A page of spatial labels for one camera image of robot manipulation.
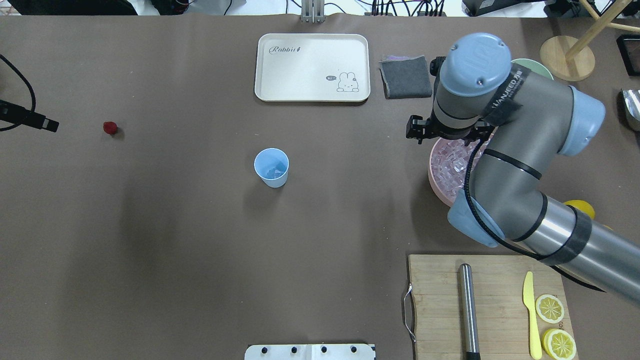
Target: white tray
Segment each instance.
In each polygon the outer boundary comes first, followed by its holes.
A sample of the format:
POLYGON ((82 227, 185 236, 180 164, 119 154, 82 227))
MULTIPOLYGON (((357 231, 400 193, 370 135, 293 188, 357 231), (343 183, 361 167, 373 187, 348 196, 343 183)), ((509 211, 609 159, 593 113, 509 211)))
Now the white tray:
POLYGON ((255 95, 262 101, 364 101, 369 46, 357 34, 266 34, 258 41, 255 95))

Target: light blue joint cap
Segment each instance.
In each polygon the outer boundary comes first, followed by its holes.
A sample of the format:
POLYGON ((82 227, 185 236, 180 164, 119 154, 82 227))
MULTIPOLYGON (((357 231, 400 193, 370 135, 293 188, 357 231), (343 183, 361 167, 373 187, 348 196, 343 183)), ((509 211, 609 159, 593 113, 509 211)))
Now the light blue joint cap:
POLYGON ((451 93, 473 97, 495 90, 511 71, 511 52, 497 36, 473 33, 460 38, 440 69, 440 82, 451 93))
POLYGON ((605 108, 600 101, 573 86, 569 87, 573 91, 573 115, 569 133, 558 154, 573 156, 589 145, 592 137, 596 136, 604 121, 605 108))
MULTIPOLYGON (((475 199, 472 198, 474 205, 476 206, 478 215, 484 221, 484 223, 491 229, 497 236, 500 236, 501 239, 504 239, 504 233, 498 226, 498 224, 493 221, 491 216, 487 214, 487 212, 483 209, 480 204, 477 203, 475 199)), ((474 215, 471 213, 471 209, 467 204, 467 200, 465 199, 464 190, 458 190, 458 196, 456 197, 456 201, 453 202, 453 206, 449 210, 447 214, 447 219, 449 223, 453 225, 456 229, 458 229, 461 233, 467 235, 473 240, 486 245, 488 247, 496 247, 498 246, 497 241, 495 241, 489 234, 487 234, 480 224, 474 218, 474 215)))

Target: metal muddler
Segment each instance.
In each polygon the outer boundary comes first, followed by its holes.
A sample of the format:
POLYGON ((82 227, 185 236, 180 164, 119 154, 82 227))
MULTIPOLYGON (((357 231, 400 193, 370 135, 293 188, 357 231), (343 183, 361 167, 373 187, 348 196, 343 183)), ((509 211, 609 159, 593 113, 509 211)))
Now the metal muddler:
POLYGON ((476 323, 476 302, 474 301, 474 282, 471 277, 471 266, 460 265, 458 270, 460 283, 460 305, 462 307, 462 324, 465 334, 465 360, 480 360, 478 347, 478 329, 476 323))

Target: cutting board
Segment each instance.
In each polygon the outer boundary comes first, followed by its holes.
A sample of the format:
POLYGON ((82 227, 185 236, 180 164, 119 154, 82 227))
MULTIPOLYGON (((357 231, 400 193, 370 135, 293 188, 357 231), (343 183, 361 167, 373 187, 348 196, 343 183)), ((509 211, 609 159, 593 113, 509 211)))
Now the cutting board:
MULTIPOLYGON (((522 303, 522 284, 533 272, 534 295, 557 296, 564 319, 550 324, 538 319, 542 335, 564 329, 573 336, 561 276, 526 256, 409 255, 413 285, 416 360, 460 360, 463 352, 458 268, 471 265, 476 300, 480 355, 483 360, 531 360, 529 318, 522 303)), ((542 359, 551 359, 543 350, 542 359)))

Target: wooden stand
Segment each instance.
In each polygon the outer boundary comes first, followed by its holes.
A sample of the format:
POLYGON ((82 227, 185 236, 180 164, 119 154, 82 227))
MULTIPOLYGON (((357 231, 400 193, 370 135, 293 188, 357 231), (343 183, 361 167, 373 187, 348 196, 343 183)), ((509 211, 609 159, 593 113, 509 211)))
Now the wooden stand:
POLYGON ((552 37, 545 41, 540 48, 540 58, 553 75, 568 81, 584 80, 595 68, 596 61, 593 51, 587 46, 605 27, 623 28, 625 30, 640 31, 633 26, 612 24, 618 14, 631 2, 631 0, 617 0, 600 17, 592 9, 586 0, 580 3, 596 21, 580 38, 568 36, 552 37))

